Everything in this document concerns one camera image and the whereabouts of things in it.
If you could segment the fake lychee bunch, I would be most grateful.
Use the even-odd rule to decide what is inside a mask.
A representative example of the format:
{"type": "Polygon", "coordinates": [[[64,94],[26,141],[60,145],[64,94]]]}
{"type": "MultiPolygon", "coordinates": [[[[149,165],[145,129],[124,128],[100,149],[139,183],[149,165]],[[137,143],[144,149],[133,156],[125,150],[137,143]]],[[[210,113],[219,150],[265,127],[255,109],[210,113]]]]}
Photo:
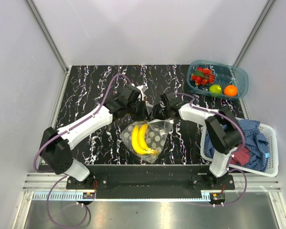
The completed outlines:
{"type": "Polygon", "coordinates": [[[211,69],[208,68],[197,68],[197,70],[191,74],[190,79],[195,83],[196,86],[213,84],[215,76],[211,69]]]}

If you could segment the clear polka dot zip bag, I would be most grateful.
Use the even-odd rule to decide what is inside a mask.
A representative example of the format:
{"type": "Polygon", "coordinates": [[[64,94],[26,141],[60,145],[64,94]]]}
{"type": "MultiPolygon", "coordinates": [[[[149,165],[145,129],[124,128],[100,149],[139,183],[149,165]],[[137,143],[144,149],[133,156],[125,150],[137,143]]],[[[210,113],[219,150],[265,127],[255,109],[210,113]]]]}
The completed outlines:
{"type": "Polygon", "coordinates": [[[173,129],[173,120],[160,120],[155,119],[152,121],[138,121],[130,124],[121,133],[121,139],[127,149],[135,155],[141,161],[149,164],[153,164],[159,155],[164,151],[164,145],[166,143],[169,133],[173,129]],[[145,141],[149,148],[154,149],[158,152],[155,155],[139,155],[135,153],[131,143],[131,136],[133,128],[138,125],[141,127],[143,124],[148,124],[148,129],[145,134],[145,141]]]}

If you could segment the fake green apple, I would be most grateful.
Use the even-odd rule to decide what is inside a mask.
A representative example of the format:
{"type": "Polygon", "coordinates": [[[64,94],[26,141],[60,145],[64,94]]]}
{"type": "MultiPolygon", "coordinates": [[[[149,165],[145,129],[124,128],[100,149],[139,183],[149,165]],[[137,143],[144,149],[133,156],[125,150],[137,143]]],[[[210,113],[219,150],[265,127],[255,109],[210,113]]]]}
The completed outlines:
{"type": "Polygon", "coordinates": [[[222,87],[218,84],[210,86],[209,93],[212,97],[218,97],[222,94],[222,87]]]}

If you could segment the fake banana bunch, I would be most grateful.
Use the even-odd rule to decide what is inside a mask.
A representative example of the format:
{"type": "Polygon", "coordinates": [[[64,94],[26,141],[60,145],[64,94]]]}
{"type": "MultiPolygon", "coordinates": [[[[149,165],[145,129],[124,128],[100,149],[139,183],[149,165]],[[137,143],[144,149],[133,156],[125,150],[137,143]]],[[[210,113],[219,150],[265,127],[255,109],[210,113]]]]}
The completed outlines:
{"type": "Polygon", "coordinates": [[[136,125],[133,128],[132,136],[131,136],[131,143],[133,150],[135,153],[139,155],[155,155],[158,152],[154,149],[148,147],[145,141],[145,134],[148,129],[148,124],[143,124],[141,127],[136,125]]]}

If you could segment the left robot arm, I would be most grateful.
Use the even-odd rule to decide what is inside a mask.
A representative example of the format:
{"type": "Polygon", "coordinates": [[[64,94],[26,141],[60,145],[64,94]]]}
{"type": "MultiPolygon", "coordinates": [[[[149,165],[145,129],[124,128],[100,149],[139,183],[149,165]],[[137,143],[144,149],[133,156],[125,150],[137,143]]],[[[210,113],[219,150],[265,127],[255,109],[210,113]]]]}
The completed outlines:
{"type": "Polygon", "coordinates": [[[93,185],[93,177],[86,165],[76,160],[72,150],[87,136],[128,115],[147,116],[144,85],[129,84],[113,97],[105,97],[94,110],[75,122],[58,130],[49,127],[44,131],[39,155],[57,175],[75,178],[84,189],[93,185]]]}

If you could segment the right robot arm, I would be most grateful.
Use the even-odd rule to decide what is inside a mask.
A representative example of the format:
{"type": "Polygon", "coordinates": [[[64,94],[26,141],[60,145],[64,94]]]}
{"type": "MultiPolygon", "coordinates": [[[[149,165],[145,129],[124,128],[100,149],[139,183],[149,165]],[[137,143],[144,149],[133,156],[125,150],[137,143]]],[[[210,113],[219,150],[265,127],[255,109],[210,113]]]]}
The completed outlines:
{"type": "Polygon", "coordinates": [[[245,147],[245,134],[235,116],[228,108],[207,109],[186,103],[174,93],[162,94],[160,98],[160,103],[155,104],[150,113],[152,120],[180,119],[206,127],[214,156],[209,172],[201,178],[201,185],[218,189],[226,180],[234,153],[245,147]]]}

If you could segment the fake orange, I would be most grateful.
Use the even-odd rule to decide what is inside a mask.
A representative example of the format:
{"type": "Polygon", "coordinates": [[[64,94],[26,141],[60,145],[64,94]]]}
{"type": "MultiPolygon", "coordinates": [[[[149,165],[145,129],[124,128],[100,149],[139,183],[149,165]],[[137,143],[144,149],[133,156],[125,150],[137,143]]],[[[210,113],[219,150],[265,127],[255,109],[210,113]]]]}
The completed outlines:
{"type": "Polygon", "coordinates": [[[237,87],[234,85],[228,85],[227,87],[224,88],[224,95],[234,97],[237,95],[237,87]]]}

